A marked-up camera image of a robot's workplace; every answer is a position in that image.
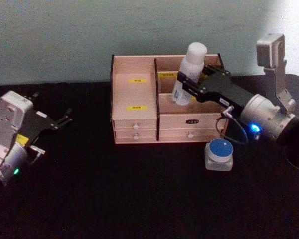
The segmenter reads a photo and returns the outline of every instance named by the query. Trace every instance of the bottle cap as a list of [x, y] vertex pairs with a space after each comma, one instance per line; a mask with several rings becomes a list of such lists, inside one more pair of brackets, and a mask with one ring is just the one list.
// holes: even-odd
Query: bottle cap
[[186, 59], [189, 63], [198, 65], [202, 64], [207, 54], [207, 48], [204, 44], [193, 42], [189, 45]]
[[225, 163], [233, 157], [233, 145], [222, 138], [217, 138], [209, 143], [208, 156], [215, 162]]

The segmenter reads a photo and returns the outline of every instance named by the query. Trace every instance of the white plastic bottle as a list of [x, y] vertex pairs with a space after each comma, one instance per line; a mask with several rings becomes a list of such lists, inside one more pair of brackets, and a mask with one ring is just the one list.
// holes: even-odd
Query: white plastic bottle
[[[181, 62], [179, 71], [197, 83], [204, 68], [206, 54], [207, 48], [204, 44], [199, 42], [191, 43], [188, 47], [186, 56]], [[182, 87], [182, 82], [175, 82], [172, 99], [178, 105], [185, 106], [190, 103], [191, 94], [183, 90]]]

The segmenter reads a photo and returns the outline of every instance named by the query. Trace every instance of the robotic arm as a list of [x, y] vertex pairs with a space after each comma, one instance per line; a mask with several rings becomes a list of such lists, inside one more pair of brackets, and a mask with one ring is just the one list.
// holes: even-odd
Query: robotic arm
[[263, 135], [285, 146], [289, 162], [299, 168], [299, 118], [291, 113], [295, 101], [285, 89], [284, 45], [281, 34], [270, 34], [257, 42], [258, 65], [264, 66], [266, 75], [275, 79], [269, 83], [266, 95], [278, 105], [235, 85], [229, 71], [211, 65], [204, 68], [203, 72], [209, 77], [201, 85], [182, 72], [178, 73], [177, 79], [199, 102], [215, 101], [225, 107], [222, 116], [249, 126], [255, 139]]
[[[0, 98], [0, 185], [6, 185], [25, 163], [33, 164], [45, 151], [34, 146], [44, 130], [58, 131], [72, 121], [71, 109], [58, 121], [33, 109], [32, 98], [9, 91]], [[36, 157], [27, 161], [28, 153]]]

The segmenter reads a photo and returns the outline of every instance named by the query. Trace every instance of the label on drawer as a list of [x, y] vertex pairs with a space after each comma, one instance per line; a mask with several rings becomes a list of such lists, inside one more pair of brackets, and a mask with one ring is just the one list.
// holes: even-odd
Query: label on drawer
[[127, 111], [147, 111], [147, 106], [126, 106]]
[[158, 73], [158, 77], [161, 78], [161, 79], [164, 79], [164, 78], [175, 78], [177, 79], [177, 75], [178, 73], [177, 72], [159, 72]]
[[195, 123], [199, 123], [199, 120], [198, 119], [188, 119], [188, 120], [186, 120], [186, 123], [187, 124], [195, 124]]
[[129, 79], [129, 83], [146, 83], [147, 81], [146, 78]]

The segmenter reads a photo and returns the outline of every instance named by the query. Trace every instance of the blue led light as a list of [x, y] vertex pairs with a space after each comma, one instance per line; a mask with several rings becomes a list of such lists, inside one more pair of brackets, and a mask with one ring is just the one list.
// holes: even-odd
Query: blue led light
[[256, 133], [260, 132], [259, 126], [255, 125], [255, 124], [251, 124], [250, 129], [251, 129], [251, 131], [256, 132]]

